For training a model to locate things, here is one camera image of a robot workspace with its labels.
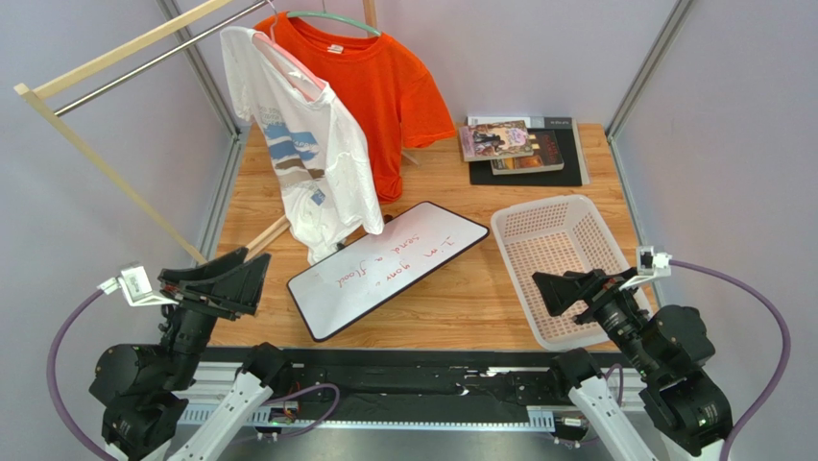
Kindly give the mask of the white printed t shirt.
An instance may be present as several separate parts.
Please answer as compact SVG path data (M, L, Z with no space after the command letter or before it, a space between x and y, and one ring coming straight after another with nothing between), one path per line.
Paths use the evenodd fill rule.
M261 34L220 32L229 95L235 115L262 132L290 232L315 264L358 228L384 230L368 143L329 83L319 91Z

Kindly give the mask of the pink clothes hanger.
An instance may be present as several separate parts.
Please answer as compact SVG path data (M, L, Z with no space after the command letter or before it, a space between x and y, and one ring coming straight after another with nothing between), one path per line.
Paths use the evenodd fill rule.
M274 41L274 32L273 29L275 25L271 26L271 31L268 34L261 34L261 41L269 44L277 53L279 53L282 58L287 61L292 67L296 68L301 76L309 81L312 85L318 88L319 91L323 91L326 87L326 82L322 79L319 79L313 72L311 72L306 66L304 66L297 58L295 58L292 54L290 54L286 49L282 48L279 44Z

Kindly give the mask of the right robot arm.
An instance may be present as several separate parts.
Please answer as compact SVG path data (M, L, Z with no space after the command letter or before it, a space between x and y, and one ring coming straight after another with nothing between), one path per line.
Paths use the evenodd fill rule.
M602 328L641 376L639 396L654 426L688 454L701 455L734 427L726 395L704 370L715 347L697 308L671 304L654 314L640 308L629 283L637 276L635 268L618 274L594 269L536 272L532 280L552 317L586 304L574 323Z

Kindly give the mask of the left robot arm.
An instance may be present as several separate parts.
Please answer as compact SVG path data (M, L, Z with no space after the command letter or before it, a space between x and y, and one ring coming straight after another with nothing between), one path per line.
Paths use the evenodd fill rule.
M119 344L99 358L89 392L104 407L102 436L117 460L160 460L167 455L190 388L220 319L234 321L258 309L271 257L241 247L188 269L164 269L154 289L135 263L103 284L119 288L131 306L160 306L165 319L156 344ZM175 460L215 460L251 414L290 389L292 362L269 343L253 347L234 382Z

